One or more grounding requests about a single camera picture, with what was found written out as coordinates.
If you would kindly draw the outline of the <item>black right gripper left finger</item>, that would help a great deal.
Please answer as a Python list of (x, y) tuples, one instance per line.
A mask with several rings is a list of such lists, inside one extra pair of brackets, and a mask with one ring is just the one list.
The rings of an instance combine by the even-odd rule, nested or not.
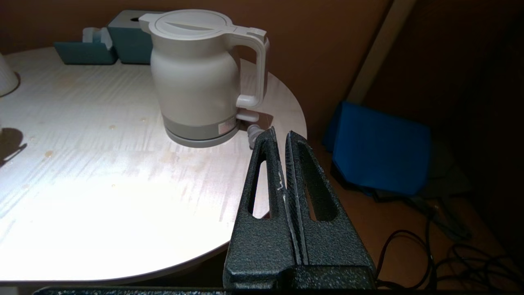
[[(283, 274), (303, 261), (300, 205), (290, 140), (286, 136), (286, 168), (275, 129), (255, 140), (224, 264), (226, 289), (282, 289)], [(260, 167), (267, 168), (269, 218), (253, 215)]]

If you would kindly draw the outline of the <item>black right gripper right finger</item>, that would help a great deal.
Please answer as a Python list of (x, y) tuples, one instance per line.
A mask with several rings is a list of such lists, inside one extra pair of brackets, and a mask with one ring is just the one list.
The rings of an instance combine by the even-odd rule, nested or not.
[(292, 289), (375, 289), (375, 266), (307, 140), (286, 137)]

